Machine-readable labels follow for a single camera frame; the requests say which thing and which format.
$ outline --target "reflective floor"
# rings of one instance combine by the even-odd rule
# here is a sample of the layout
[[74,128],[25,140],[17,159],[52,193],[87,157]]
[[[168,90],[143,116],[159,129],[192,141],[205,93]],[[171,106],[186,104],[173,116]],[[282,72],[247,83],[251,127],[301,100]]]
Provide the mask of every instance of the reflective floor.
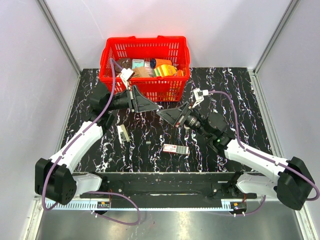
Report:
[[[248,203],[248,211],[258,206]],[[108,212],[109,217],[134,222],[136,212]],[[126,226],[90,212],[52,210],[44,213],[37,240],[300,240],[295,212],[279,202],[267,202],[257,214],[216,216],[210,212],[142,212],[138,226]]]

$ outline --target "wall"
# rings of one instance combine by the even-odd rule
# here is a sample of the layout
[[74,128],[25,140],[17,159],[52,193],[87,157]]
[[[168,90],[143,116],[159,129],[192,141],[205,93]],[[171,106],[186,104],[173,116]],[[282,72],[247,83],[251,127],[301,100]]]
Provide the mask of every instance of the wall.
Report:
[[192,67],[253,68],[290,0],[46,0],[81,68],[110,37],[185,36]]
[[[287,158],[300,157],[320,187],[320,1],[303,0],[258,73]],[[308,202],[320,233],[320,200]]]
[[0,2],[0,232],[22,235],[36,161],[58,143],[77,76],[36,1]]

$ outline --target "red plastic basket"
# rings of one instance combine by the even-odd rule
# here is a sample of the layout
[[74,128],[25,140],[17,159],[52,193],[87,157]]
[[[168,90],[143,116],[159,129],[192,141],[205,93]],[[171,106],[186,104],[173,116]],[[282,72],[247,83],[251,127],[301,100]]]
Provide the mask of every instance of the red plastic basket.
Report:
[[[166,59],[178,64],[184,76],[134,77],[130,85],[137,85],[139,91],[154,102],[178,102],[182,96],[185,83],[190,77],[189,50],[183,36],[158,36],[157,38],[112,37],[106,41],[100,61],[101,82],[112,89],[112,71],[109,58],[116,61],[120,58],[131,59]],[[115,92],[125,90],[121,78],[116,78]]]

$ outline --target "black marble table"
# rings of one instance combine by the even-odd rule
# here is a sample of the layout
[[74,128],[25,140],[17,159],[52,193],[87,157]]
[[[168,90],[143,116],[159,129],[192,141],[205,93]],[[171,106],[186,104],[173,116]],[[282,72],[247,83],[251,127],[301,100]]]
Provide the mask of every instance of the black marble table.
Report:
[[[246,144],[271,153],[268,136],[246,68],[191,68],[180,102],[158,102],[163,108],[175,108],[194,101],[195,88],[224,91],[233,99],[239,118],[240,138]],[[99,80],[99,69],[84,69],[77,89],[62,145],[79,130],[89,109],[89,97]],[[235,132],[234,114],[225,96],[206,96],[199,111],[207,116],[217,111]],[[235,172],[251,169],[238,162],[216,156],[201,135],[191,129],[171,127],[155,111],[130,113],[113,111],[115,120],[109,131],[84,155],[75,172]],[[131,139],[120,144],[116,125],[124,124]],[[163,152],[163,144],[188,146],[190,154]]]

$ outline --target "purple cable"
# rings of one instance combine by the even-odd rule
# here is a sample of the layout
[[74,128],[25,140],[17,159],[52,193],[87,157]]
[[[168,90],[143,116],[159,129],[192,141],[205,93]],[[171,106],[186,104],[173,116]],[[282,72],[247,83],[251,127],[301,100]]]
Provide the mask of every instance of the purple cable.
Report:
[[[250,216],[250,215],[256,214],[262,208],[262,206],[265,204],[266,197],[267,197],[266,195],[263,196],[262,202],[261,202],[260,206],[257,207],[256,210],[248,212],[245,215],[237,214],[235,216],[236,217],[245,217],[245,216]],[[210,211],[209,213],[213,214],[213,215],[223,216],[223,217],[234,217],[233,214],[223,214],[223,213],[218,213],[218,212],[214,212],[214,211]]]
[[[111,70],[112,70],[112,77],[113,77],[113,81],[112,81],[112,90],[111,90],[111,93],[110,93],[110,97],[108,99],[108,102],[106,103],[104,109],[102,110],[102,112],[99,114],[99,116],[96,117],[96,119],[88,126],[86,127],[82,133],[78,134],[71,142],[68,143],[68,145],[65,147],[64,151],[62,152],[62,156],[59,156],[57,158],[57,160],[54,162],[54,164],[51,166],[51,168],[49,169],[47,175],[46,175],[46,178],[44,180],[44,184],[43,184],[43,190],[42,190],[42,198],[41,198],[41,202],[42,202],[42,207],[45,211],[50,211],[52,210],[58,203],[56,202],[54,205],[52,205],[51,207],[47,208],[46,206],[46,192],[47,192],[47,186],[48,186],[48,182],[49,182],[49,179],[50,179],[50,176],[52,174],[52,172],[54,171],[55,167],[57,166],[57,164],[59,163],[59,161],[62,159],[63,155],[66,154],[66,152],[68,151],[68,149],[76,142],[76,140],[78,138],[80,138],[93,124],[95,124],[104,114],[105,112],[107,111],[111,101],[112,101],[112,98],[114,96],[114,92],[115,92],[115,87],[116,87],[116,74],[115,74],[115,68],[114,68],[114,65],[113,63],[117,64],[116,61],[114,61],[112,58],[109,59],[110,60],[110,64],[111,64]],[[130,225],[130,226],[133,226],[133,225],[137,225],[139,222],[140,222],[140,219],[141,219],[141,215],[140,215],[140,211],[139,211],[139,208],[137,207],[137,205],[128,197],[124,196],[124,195],[121,195],[121,194],[118,194],[118,193],[112,193],[112,192],[95,192],[95,191],[90,191],[88,193],[91,193],[91,194],[108,194],[108,195],[116,195],[116,196],[120,196],[126,200],[128,200],[130,203],[133,204],[133,206],[137,209],[137,212],[138,212],[138,220],[136,222],[133,222],[133,223],[127,223],[127,222],[122,222],[122,221],[118,221],[116,219],[113,219],[113,218],[110,218],[110,217],[107,217],[107,216],[101,216],[102,218],[105,218],[105,219],[108,219],[108,220],[111,220],[111,221],[114,221],[116,223],[119,223],[119,224],[124,224],[124,225]]]
[[[245,146],[243,146],[243,144],[242,144],[242,142],[240,140],[240,135],[239,135],[238,117],[237,117],[237,113],[236,113],[236,108],[235,108],[234,102],[232,101],[230,96],[227,93],[223,92],[223,91],[214,91],[214,90],[213,91],[209,91],[209,94],[222,94],[222,95],[225,95],[228,98],[228,100],[230,101],[231,107],[232,107],[232,110],[233,110],[233,113],[234,113],[234,118],[235,118],[236,139],[237,139],[237,142],[238,142],[239,146],[242,149],[248,151],[248,153],[251,153],[251,154],[253,154],[253,155],[255,155],[255,156],[259,157],[259,158],[262,158],[262,159],[272,163],[272,164],[275,164],[276,163],[275,160],[272,160],[272,159],[270,159],[270,158],[268,158],[266,156],[263,156],[263,155],[255,152],[255,151],[252,151],[250,149],[246,149]],[[318,187],[309,178],[307,178],[306,176],[302,175],[300,172],[294,170],[292,167],[286,166],[286,165],[284,165],[284,164],[282,164],[280,162],[278,163],[278,165],[280,167],[283,167],[283,168],[293,172],[294,174],[298,175],[300,178],[305,180],[308,184],[310,184],[314,188],[315,193],[316,193],[315,197],[308,198],[307,201],[315,201],[320,197],[320,191],[319,191]]]
[[101,218],[104,218],[104,219],[108,219],[108,220],[111,220],[113,222],[116,222],[118,224],[124,224],[124,225],[128,225],[128,226],[134,226],[134,225],[137,225],[139,224],[140,220],[141,220],[141,214],[140,214],[140,210],[138,208],[138,206],[134,203],[134,201],[132,201],[130,198],[128,198],[127,196],[125,195],[122,195],[122,194],[119,194],[119,193],[115,193],[115,192],[106,192],[106,191],[88,191],[86,192],[87,194],[106,194],[106,195],[115,195],[115,196],[119,196],[119,197],[122,197],[126,200],[128,200],[136,209],[137,213],[138,213],[138,220],[135,221],[135,222],[123,222],[123,221],[119,221],[119,220],[116,220],[116,219],[113,219],[111,217],[108,217],[108,216],[103,216],[103,215],[99,215],[99,214],[96,214],[97,216],[101,217]]

